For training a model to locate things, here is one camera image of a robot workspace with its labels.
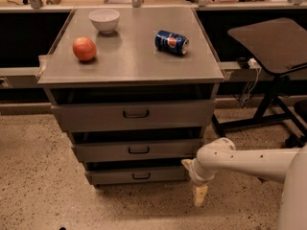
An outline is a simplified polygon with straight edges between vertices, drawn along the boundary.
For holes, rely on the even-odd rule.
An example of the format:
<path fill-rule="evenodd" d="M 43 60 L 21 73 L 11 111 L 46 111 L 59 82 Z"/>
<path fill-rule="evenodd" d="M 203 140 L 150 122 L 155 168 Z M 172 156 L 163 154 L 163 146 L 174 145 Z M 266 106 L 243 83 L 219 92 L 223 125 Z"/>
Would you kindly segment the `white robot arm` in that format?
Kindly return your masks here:
<path fill-rule="evenodd" d="M 307 230 L 307 146 L 237 150 L 222 137 L 181 163 L 192 180 L 195 206 L 203 204 L 208 184 L 218 171 L 243 173 L 283 185 L 277 230 Z"/>

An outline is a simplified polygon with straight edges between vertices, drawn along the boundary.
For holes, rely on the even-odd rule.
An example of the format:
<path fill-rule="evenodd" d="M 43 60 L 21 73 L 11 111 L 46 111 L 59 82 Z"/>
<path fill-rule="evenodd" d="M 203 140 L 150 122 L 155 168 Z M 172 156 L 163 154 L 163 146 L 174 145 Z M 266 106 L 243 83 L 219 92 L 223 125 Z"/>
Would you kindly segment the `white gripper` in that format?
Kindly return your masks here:
<path fill-rule="evenodd" d="M 181 164 L 189 171 L 190 178 L 195 184 L 193 186 L 194 205 L 201 207 L 208 191 L 208 186 L 205 184 L 215 177 L 215 173 L 203 168 L 197 159 L 182 159 Z"/>

